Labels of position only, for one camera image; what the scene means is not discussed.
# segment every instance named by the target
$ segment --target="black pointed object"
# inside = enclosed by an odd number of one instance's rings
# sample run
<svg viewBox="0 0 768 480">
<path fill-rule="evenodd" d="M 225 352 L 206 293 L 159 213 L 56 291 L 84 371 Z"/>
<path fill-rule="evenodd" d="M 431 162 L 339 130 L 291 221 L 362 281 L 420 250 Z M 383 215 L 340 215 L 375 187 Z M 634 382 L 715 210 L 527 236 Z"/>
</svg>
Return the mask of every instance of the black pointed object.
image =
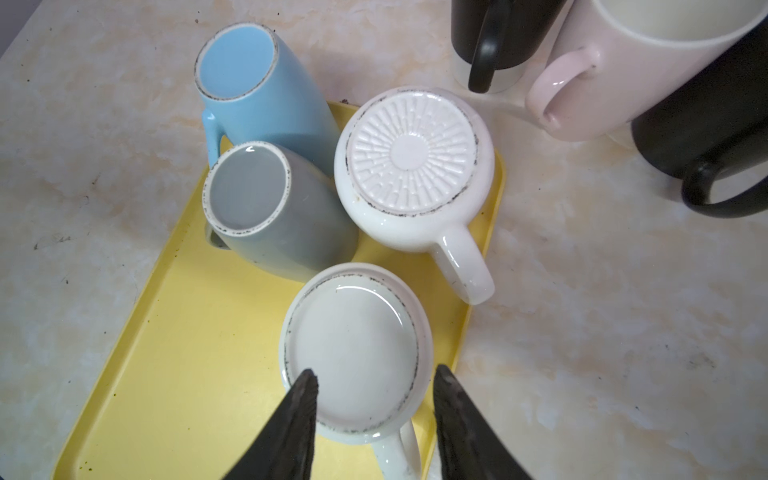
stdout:
<svg viewBox="0 0 768 480">
<path fill-rule="evenodd" d="M 445 365 L 433 389 L 443 480 L 531 480 Z"/>
<path fill-rule="evenodd" d="M 317 377 L 306 369 L 223 480 L 310 480 L 316 414 Z"/>
</svg>

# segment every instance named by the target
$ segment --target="mug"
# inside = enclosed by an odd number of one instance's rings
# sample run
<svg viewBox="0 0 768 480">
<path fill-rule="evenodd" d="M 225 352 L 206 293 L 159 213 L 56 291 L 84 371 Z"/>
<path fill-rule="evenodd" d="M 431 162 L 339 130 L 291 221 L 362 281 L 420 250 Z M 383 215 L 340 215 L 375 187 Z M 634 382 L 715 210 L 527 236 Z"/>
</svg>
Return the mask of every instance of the mug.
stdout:
<svg viewBox="0 0 768 480">
<path fill-rule="evenodd" d="M 216 233 L 209 242 L 290 280 L 306 282 L 349 261 L 357 248 L 357 227 L 333 182 L 305 158 L 263 141 L 236 145 L 214 164 L 203 212 Z"/>
<path fill-rule="evenodd" d="M 768 20 L 661 103 L 632 121 L 635 146 L 651 165 L 684 179 L 682 198 L 713 217 L 768 207 L 768 179 L 709 204 L 712 183 L 768 161 Z"/>
<path fill-rule="evenodd" d="M 334 178 L 358 227 L 395 250 L 429 252 L 454 292 L 477 305 L 495 286 L 467 225 L 488 196 L 494 162 L 488 128 L 466 102 L 400 87 L 346 124 Z"/>
<path fill-rule="evenodd" d="M 526 107 L 560 140 L 638 116 L 768 15 L 768 0 L 575 0 Z"/>
<path fill-rule="evenodd" d="M 317 432 L 370 443 L 386 480 L 419 480 L 411 417 L 432 376 L 432 332 L 419 299 L 394 273 L 368 263 L 332 266 L 299 291 L 278 357 L 286 391 L 317 375 Z"/>
<path fill-rule="evenodd" d="M 477 93 L 498 93 L 525 71 L 565 0 L 453 0 L 452 67 Z"/>
<path fill-rule="evenodd" d="M 257 23 L 224 28 L 197 55 L 194 79 L 205 103 L 209 166 L 226 135 L 233 144 L 283 145 L 333 175 L 339 127 L 310 74 L 274 31 Z"/>
</svg>

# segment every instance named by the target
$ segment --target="tray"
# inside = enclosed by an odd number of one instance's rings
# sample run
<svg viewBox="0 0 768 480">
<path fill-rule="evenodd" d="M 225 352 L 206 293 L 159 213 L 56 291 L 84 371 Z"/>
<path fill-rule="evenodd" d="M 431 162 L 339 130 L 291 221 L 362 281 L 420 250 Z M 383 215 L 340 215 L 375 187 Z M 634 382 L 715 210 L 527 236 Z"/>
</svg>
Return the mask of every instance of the tray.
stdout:
<svg viewBox="0 0 768 480">
<path fill-rule="evenodd" d="M 329 102 L 343 127 L 357 107 Z M 226 138 L 223 150 L 230 147 Z M 277 365 L 283 317 L 302 284 L 270 275 L 204 239 L 206 171 L 157 259 L 141 297 L 61 452 L 53 479 L 221 478 L 285 391 Z M 469 225 L 488 251 L 505 168 Z M 471 308 L 427 254 L 383 247 L 361 234 L 353 261 L 383 266 L 421 300 L 435 366 L 455 368 Z M 413 417 L 423 476 L 435 448 L 432 387 Z M 368 445 L 317 437 L 313 478 L 380 478 Z"/>
</svg>

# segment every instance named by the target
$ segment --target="mug handle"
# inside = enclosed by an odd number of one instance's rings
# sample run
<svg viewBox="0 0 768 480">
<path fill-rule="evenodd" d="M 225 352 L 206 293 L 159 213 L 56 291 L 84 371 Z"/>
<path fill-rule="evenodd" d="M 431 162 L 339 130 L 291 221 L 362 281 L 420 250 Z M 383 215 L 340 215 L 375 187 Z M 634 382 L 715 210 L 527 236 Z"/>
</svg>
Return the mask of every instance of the mug handle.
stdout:
<svg viewBox="0 0 768 480">
<path fill-rule="evenodd" d="M 491 272 L 466 226 L 451 225 L 442 232 L 430 253 L 464 302 L 478 305 L 491 298 L 496 290 Z"/>
<path fill-rule="evenodd" d="M 413 422 L 409 420 L 398 432 L 371 444 L 384 480 L 419 480 L 422 459 Z"/>
<path fill-rule="evenodd" d="M 221 155 L 220 146 L 224 129 L 214 113 L 207 108 L 203 110 L 203 129 L 205 130 L 205 143 L 208 146 L 208 167 L 213 167 Z"/>
<path fill-rule="evenodd" d="M 711 204 L 712 184 L 724 168 L 724 164 L 708 156 L 698 157 L 688 167 L 682 191 L 683 202 L 688 208 L 717 218 L 746 217 L 768 209 L 768 177 L 735 197 Z"/>
<path fill-rule="evenodd" d="M 498 58 L 502 54 L 509 17 L 512 14 L 511 4 L 511 0 L 491 0 L 488 10 L 485 11 L 478 44 L 475 46 L 475 56 L 472 57 L 472 67 L 469 70 L 467 87 L 470 91 L 484 94 L 491 88 Z"/>
<path fill-rule="evenodd" d="M 221 250 L 230 249 L 227 246 L 227 244 L 224 243 L 224 240 L 221 240 L 221 237 L 219 237 L 219 234 L 216 233 L 214 228 L 208 222 L 205 223 L 205 241 L 208 242 L 208 245 L 211 245 L 212 247 L 216 247 Z"/>
<path fill-rule="evenodd" d="M 599 56 L 597 51 L 582 47 L 561 55 L 544 69 L 525 95 L 525 107 L 538 123 L 550 131 L 560 128 L 558 119 L 546 112 L 547 105 L 568 82 L 596 68 Z"/>
</svg>

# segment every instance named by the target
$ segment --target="black mug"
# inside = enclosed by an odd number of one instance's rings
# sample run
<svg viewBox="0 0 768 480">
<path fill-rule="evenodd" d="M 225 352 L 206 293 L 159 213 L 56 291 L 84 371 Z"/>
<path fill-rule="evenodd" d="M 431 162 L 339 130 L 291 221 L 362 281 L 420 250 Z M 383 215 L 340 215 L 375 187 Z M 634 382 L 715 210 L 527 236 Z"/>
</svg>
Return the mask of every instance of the black mug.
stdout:
<svg viewBox="0 0 768 480">
<path fill-rule="evenodd" d="M 477 93 L 511 87 L 565 0 L 452 0 L 456 80 Z"/>
<path fill-rule="evenodd" d="M 635 118 L 632 138 L 651 165 L 683 179 L 691 210 L 733 218 L 768 208 L 768 177 L 728 200 L 709 200 L 717 178 L 768 161 L 768 20 Z"/>
</svg>

